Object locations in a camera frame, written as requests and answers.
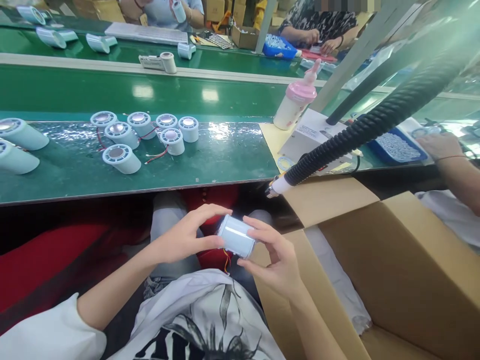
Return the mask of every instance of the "bracelet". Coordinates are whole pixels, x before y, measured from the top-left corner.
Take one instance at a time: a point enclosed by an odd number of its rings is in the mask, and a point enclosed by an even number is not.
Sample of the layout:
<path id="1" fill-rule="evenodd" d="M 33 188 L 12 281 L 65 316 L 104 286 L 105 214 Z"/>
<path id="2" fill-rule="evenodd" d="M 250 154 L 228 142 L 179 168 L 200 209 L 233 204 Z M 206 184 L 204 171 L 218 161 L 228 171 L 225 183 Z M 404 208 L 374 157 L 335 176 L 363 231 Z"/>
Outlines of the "bracelet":
<path id="1" fill-rule="evenodd" d="M 445 160 L 445 159 L 450 159 L 450 158 L 465 158 L 465 159 L 468 159 L 468 157 L 466 157 L 465 155 L 452 155 L 452 156 L 441 157 L 441 158 L 435 160 L 435 162 L 438 163 L 440 160 Z"/>

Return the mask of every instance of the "hand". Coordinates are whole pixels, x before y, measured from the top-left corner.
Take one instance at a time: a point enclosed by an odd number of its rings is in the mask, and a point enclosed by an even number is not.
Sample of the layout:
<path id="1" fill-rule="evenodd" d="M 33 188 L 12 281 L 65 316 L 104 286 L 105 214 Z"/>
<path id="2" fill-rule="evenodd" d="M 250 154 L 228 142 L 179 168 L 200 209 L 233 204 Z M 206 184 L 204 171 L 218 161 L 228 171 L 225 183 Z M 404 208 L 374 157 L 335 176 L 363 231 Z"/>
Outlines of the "hand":
<path id="1" fill-rule="evenodd" d="M 260 278 L 281 296 L 292 300 L 300 293 L 300 289 L 305 287 L 300 278 L 294 245 L 260 220 L 244 216 L 243 221 L 255 228 L 249 230 L 248 235 L 265 244 L 270 253 L 271 264 L 263 267 L 246 259 L 238 259 L 237 264 Z"/>
<path id="2" fill-rule="evenodd" d="M 333 50 L 337 49 L 342 43 L 342 38 L 337 37 L 336 39 L 330 39 L 323 43 L 320 48 L 320 54 L 328 56 L 332 53 Z"/>
<path id="3" fill-rule="evenodd" d="M 430 154 L 433 160 L 464 155 L 459 140 L 451 132 L 427 135 L 416 141 Z"/>
<path id="4" fill-rule="evenodd" d="M 301 30 L 301 31 L 303 32 L 303 36 L 301 38 L 301 41 L 303 43 L 311 45 L 319 42 L 320 32 L 318 31 L 318 29 Z"/>
<path id="5" fill-rule="evenodd" d="M 190 211 L 174 227 L 147 246 L 153 264 L 174 263 L 201 251 L 224 246 L 220 236 L 197 238 L 197 229 L 215 215 L 232 214 L 232 210 L 215 204 L 203 204 Z"/>

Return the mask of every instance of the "white sleeve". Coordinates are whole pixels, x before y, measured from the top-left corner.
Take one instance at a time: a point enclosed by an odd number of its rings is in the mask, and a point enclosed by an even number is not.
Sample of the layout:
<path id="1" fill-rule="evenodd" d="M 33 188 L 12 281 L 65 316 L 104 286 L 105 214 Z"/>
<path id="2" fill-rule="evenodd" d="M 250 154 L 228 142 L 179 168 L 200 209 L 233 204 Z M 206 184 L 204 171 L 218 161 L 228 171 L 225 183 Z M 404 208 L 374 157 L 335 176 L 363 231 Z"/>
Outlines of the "white sleeve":
<path id="1" fill-rule="evenodd" d="M 107 338 L 82 320 L 78 296 L 19 322 L 0 336 L 0 359 L 100 359 Z"/>

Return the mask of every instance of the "jeans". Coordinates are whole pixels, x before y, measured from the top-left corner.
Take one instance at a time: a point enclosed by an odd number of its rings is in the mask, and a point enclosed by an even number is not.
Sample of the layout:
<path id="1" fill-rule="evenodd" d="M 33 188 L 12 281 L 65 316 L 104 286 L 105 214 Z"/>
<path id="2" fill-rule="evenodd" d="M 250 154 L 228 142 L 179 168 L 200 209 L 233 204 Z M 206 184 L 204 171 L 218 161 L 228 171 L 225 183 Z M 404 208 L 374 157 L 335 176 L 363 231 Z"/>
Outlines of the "jeans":
<path id="1" fill-rule="evenodd" d="M 153 217 L 150 229 L 150 241 L 154 241 L 159 236 L 165 234 L 176 223 L 187 215 L 187 207 L 182 197 L 177 191 L 160 192 L 153 200 Z M 255 210 L 250 215 L 269 225 L 272 224 L 272 217 L 264 210 Z M 202 231 L 197 229 L 198 238 L 203 237 Z M 255 286 L 253 276 L 243 267 L 237 265 L 239 257 L 234 255 L 229 269 L 230 276 L 242 285 L 245 290 L 260 304 L 260 297 Z M 156 266 L 150 276 L 145 281 L 144 299 L 153 297 L 159 293 L 170 282 L 178 279 L 182 275 L 194 273 L 201 270 L 197 255 L 190 255 L 183 260 L 174 263 L 161 263 Z"/>

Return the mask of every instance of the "black flexible hose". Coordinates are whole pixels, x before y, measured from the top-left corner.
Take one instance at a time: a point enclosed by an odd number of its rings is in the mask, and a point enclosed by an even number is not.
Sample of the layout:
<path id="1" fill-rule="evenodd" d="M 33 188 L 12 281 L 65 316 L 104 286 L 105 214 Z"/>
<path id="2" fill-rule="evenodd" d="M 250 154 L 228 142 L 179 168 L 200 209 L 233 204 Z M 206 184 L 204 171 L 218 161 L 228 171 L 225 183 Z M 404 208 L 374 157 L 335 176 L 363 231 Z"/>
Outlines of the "black flexible hose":
<path id="1" fill-rule="evenodd" d="M 385 100 L 362 119 L 310 151 L 285 173 L 285 180 L 295 186 L 318 169 L 350 153 L 352 150 L 385 134 L 412 116 L 434 99 L 477 53 L 477 43 L 470 46 L 443 47 L 429 64 L 421 63 L 407 82 L 401 84 Z"/>
<path id="2" fill-rule="evenodd" d="M 438 48 L 445 42 L 446 36 L 456 30 L 454 22 L 446 23 L 437 29 L 420 37 L 414 42 L 404 45 L 392 54 L 385 62 L 378 66 L 365 80 L 363 80 L 342 103 L 331 113 L 326 120 L 327 124 L 335 125 L 352 109 L 365 95 L 369 94 L 386 78 L 399 70 L 419 61 L 427 60 L 437 54 Z"/>

